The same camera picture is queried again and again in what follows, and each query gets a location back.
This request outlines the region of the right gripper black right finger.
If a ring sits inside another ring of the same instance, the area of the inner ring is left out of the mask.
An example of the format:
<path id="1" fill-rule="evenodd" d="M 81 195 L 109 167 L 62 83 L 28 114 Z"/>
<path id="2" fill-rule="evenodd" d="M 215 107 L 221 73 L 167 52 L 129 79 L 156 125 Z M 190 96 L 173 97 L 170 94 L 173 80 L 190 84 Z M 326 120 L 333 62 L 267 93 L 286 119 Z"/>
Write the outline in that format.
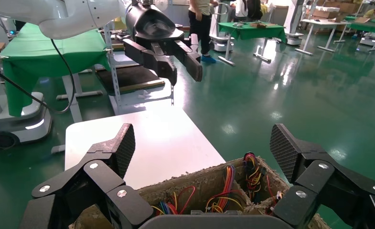
<path id="1" fill-rule="evenodd" d="M 283 124 L 273 125 L 269 146 L 291 184 L 273 216 L 303 229 L 326 206 L 354 229 L 375 229 L 375 180 L 341 166 L 320 145 L 295 138 Z"/>

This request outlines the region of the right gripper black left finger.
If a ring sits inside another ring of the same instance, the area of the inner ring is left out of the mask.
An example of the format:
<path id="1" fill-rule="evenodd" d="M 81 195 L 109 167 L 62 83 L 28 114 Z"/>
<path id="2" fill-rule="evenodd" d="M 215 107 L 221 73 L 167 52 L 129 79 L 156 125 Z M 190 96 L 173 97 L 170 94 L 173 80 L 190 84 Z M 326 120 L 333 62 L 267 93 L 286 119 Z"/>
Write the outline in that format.
<path id="1" fill-rule="evenodd" d="M 32 190 L 20 228 L 66 229 L 91 206 L 116 229 L 139 228 L 154 210 L 124 180 L 135 146 L 132 124 L 123 124 L 113 139 L 93 144 L 78 164 Z"/>

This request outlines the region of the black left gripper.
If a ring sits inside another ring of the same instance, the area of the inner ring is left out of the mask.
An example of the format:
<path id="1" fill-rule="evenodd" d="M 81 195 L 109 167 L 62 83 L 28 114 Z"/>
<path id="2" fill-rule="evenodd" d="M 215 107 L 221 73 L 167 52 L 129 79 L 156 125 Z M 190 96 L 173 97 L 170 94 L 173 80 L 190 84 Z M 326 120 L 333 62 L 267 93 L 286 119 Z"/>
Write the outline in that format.
<path id="1" fill-rule="evenodd" d="M 200 54 L 190 47 L 191 41 L 184 37 L 183 31 L 177 29 L 175 23 L 156 6 L 149 1 L 133 1 L 127 8 L 125 21 L 131 35 L 123 40 L 127 57 L 175 86 L 176 67 L 168 57 L 153 52 L 164 51 L 174 56 L 196 82 L 202 81 Z"/>

